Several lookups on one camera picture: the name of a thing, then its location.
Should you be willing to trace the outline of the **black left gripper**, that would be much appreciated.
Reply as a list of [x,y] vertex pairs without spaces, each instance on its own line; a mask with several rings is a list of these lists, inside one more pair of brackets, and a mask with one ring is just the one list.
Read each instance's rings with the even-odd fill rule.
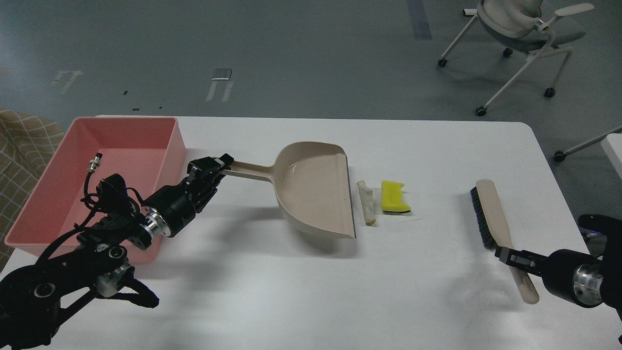
[[162,235],[175,237],[193,221],[217,192],[219,175],[231,175],[231,155],[194,159],[187,165],[188,176],[177,185],[166,185],[147,197],[143,204],[157,212],[164,222]]

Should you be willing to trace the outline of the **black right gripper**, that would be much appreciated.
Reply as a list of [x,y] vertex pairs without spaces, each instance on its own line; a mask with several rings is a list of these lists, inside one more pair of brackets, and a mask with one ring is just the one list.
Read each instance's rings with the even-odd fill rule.
[[600,292],[603,281],[601,261],[569,249],[544,256],[506,246],[495,249],[495,257],[520,271],[540,277],[552,295],[584,308],[595,308],[604,302]]

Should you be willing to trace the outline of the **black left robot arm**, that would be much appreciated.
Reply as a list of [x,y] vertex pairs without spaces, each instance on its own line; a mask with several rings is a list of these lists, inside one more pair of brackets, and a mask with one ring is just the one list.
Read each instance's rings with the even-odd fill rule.
[[1,281],[1,345],[13,350],[49,345],[60,326],[94,299],[155,308],[159,299],[134,277],[124,242],[146,250],[174,237],[205,208],[235,161],[231,155],[189,162],[187,176],[143,199],[113,174],[88,187],[102,161],[97,153],[84,181],[86,219],[49,244],[34,264]]

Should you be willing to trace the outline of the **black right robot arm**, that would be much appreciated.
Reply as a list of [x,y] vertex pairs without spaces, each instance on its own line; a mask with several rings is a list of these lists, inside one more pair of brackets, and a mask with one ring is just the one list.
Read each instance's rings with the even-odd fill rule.
[[621,314],[621,220],[600,214],[578,217],[582,235],[605,237],[601,259],[589,254],[560,249],[549,256],[493,244],[495,256],[520,272],[538,276],[552,295],[583,308],[600,304]]

